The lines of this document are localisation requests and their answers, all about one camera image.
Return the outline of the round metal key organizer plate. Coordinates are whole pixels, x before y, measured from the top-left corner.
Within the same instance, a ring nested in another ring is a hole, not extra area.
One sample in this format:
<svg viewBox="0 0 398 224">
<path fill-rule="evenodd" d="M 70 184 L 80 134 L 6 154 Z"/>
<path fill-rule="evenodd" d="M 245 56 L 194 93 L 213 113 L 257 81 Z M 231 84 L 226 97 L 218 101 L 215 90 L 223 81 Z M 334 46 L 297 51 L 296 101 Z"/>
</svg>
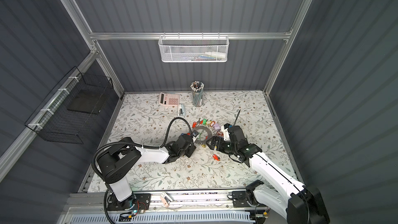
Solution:
<svg viewBox="0 0 398 224">
<path fill-rule="evenodd" d="M 216 135 L 216 130 L 207 125 L 198 125 L 193 129 L 193 134 L 196 134 L 194 143 L 198 145 L 205 145 L 206 141 Z"/>
</svg>

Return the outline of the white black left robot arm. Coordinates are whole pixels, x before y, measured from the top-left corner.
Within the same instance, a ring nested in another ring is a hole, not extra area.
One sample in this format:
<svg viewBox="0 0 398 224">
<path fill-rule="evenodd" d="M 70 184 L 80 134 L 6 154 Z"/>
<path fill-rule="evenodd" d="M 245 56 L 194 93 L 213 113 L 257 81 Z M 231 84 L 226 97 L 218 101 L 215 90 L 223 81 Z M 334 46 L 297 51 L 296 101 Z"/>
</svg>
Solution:
<svg viewBox="0 0 398 224">
<path fill-rule="evenodd" d="M 188 134 L 159 147 L 140 145 L 127 137 L 100 147 L 93 155 L 91 167 L 121 203 L 133 196 L 126 175 L 137 163 L 173 163 L 183 156 L 191 157 L 195 150 L 193 138 Z"/>
</svg>

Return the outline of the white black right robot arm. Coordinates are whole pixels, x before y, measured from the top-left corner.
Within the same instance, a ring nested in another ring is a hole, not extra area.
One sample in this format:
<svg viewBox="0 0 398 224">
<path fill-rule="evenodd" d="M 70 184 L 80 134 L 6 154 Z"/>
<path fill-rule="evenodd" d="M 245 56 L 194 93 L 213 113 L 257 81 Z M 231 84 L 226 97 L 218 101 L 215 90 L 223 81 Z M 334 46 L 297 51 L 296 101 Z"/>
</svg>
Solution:
<svg viewBox="0 0 398 224">
<path fill-rule="evenodd" d="M 243 163 L 258 172 L 272 186 L 269 189 L 257 180 L 246 187 L 246 199 L 251 205 L 264 204 L 282 216 L 289 224 L 328 224 L 330 217 L 321 192 L 306 186 L 279 168 L 256 144 L 250 144 L 238 125 L 223 130 L 223 136 L 206 140 L 211 150 Z"/>
</svg>

